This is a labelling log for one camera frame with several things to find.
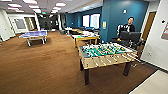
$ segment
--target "table tennis table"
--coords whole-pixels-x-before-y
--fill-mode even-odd
[[[28,46],[31,46],[30,40],[42,39],[43,44],[45,44],[47,40],[46,36],[47,36],[47,31],[29,31],[20,35],[19,38],[27,38]]]

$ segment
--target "floor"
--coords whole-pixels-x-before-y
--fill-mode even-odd
[[[130,94],[168,94],[168,74],[157,70]]]
[[[48,32],[46,44],[37,40],[29,47],[18,36],[0,46],[0,94],[128,94],[156,71],[144,64],[124,76],[125,63],[98,67],[89,69],[85,85],[72,37]]]

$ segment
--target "ceiling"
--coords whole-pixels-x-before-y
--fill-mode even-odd
[[[51,13],[53,7],[55,7],[56,3],[66,3],[66,6],[61,7],[59,13],[74,13],[78,11],[85,11],[89,9],[93,9],[96,7],[100,7],[103,5],[103,0],[36,0],[37,5],[39,5],[41,11],[45,11],[47,14]],[[23,0],[12,0],[12,2],[3,2],[0,1],[0,9],[6,10],[8,13],[15,13],[14,10],[8,9],[8,4],[20,4],[22,7],[20,10],[24,10],[25,13],[34,13],[34,11],[29,8],[29,5],[24,3]]]

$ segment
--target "table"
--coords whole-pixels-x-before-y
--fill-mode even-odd
[[[30,40],[42,39],[43,44],[45,44],[47,38],[47,31],[29,31],[19,36],[19,38],[27,38],[28,46],[30,45]]]
[[[96,35],[96,36],[72,35],[72,38],[75,39],[75,47],[79,48],[79,41],[81,40],[90,40],[90,44],[91,44],[91,39],[95,39],[95,45],[96,45],[99,35]]]
[[[83,31],[82,31],[82,30],[80,30],[80,29],[72,29],[72,31],[83,34]]]
[[[123,75],[128,76],[131,63],[136,59],[137,51],[117,43],[88,45],[79,47],[80,70],[84,70],[85,85],[89,84],[89,69],[126,63]]]

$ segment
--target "blue wall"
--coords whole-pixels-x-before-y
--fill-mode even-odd
[[[140,32],[148,4],[146,1],[104,0],[101,24],[106,21],[107,27],[103,29],[101,26],[102,40],[109,42],[111,38],[117,38],[117,26],[127,24],[131,16],[134,17],[135,31]]]
[[[67,27],[74,28],[75,17],[72,13],[66,13],[66,25]]]
[[[72,28],[82,27],[83,16],[84,15],[92,15],[92,14],[100,14],[100,21],[101,21],[102,7],[87,10],[87,11],[84,11],[84,12],[67,13],[66,14],[67,26],[72,27]]]

